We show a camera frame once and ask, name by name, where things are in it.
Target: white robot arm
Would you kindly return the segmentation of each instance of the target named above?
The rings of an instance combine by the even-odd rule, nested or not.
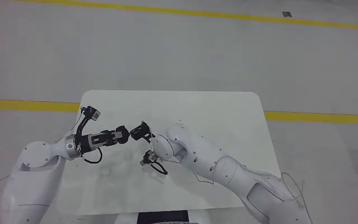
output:
[[[128,141],[129,132],[124,126],[83,136],[83,127],[90,119],[97,120],[100,113],[90,106],[82,111],[85,117],[76,134],[68,133],[55,144],[32,142],[22,150],[1,197],[0,224],[40,223],[58,191],[66,160]]]
[[[150,128],[142,124],[131,131],[152,138],[153,151],[147,152],[142,165],[158,163],[162,158],[175,157],[193,173],[212,180],[235,193],[249,213],[263,224],[308,224],[310,218],[305,207],[291,195],[282,179],[267,172],[253,171],[228,156],[212,141],[191,133],[182,124],[169,127],[166,135],[152,135]]]

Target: yellow floor line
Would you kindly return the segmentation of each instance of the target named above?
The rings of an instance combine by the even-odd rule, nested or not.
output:
[[[107,8],[107,9],[112,9],[112,10],[166,13],[166,14],[185,15],[185,16],[228,18],[228,19],[232,19],[232,20],[274,22],[274,23],[281,23],[281,24],[294,24],[294,25],[305,25],[305,26],[323,26],[323,27],[343,28],[343,29],[358,29],[358,24],[342,24],[339,22],[296,20],[296,19],[292,19],[292,18],[274,18],[274,17],[251,16],[251,15],[220,13],[220,12],[203,12],[203,11],[193,11],[193,10],[180,10],[180,9],[174,9],[174,8],[150,7],[150,6],[127,6],[127,5],[123,5],[123,4],[84,2],[84,1],[72,1],[72,0],[12,0],[12,1],[14,1],[14,2],[35,2],[35,3],[46,3],[46,4],[61,4],[61,5],[65,5],[65,6],[78,6],[78,7],[91,7],[91,8]]]
[[[27,110],[77,113],[77,102],[43,102],[22,100],[0,100],[0,110]]]
[[[0,100],[0,110],[25,110],[25,111],[52,111],[77,113],[79,103],[77,102],[43,102],[43,101],[21,101]],[[315,114],[265,111],[266,120],[284,122],[324,122],[358,124],[356,114]]]

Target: black base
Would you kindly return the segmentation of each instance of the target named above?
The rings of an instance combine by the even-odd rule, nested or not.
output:
[[[140,212],[138,214],[137,224],[157,222],[189,222],[188,211]]]

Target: concrete floor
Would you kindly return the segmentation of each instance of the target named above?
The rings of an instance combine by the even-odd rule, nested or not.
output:
[[[101,0],[189,10],[358,24],[354,1]],[[90,89],[252,91],[264,110],[358,114],[358,30],[221,18],[0,3],[0,98],[79,102]],[[0,178],[22,147],[52,142],[76,114],[0,111]],[[268,122],[281,171],[305,180],[314,223],[358,220],[358,130],[353,124]],[[0,192],[5,181],[0,181]],[[257,223],[213,209],[214,223]],[[42,223],[113,223],[114,215]]]

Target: white table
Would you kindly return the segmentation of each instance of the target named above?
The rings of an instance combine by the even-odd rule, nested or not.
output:
[[[173,123],[210,138],[229,155],[256,170],[279,176],[280,170],[258,96],[251,92],[88,91],[81,106],[101,112],[83,134],[130,131],[142,120],[154,134]],[[180,164],[164,162],[164,176],[139,161],[150,146],[143,139],[103,147],[103,160],[81,159],[65,166],[56,206],[72,215],[208,209],[243,206],[232,192],[218,184],[199,183]],[[98,152],[85,155],[97,160]]]

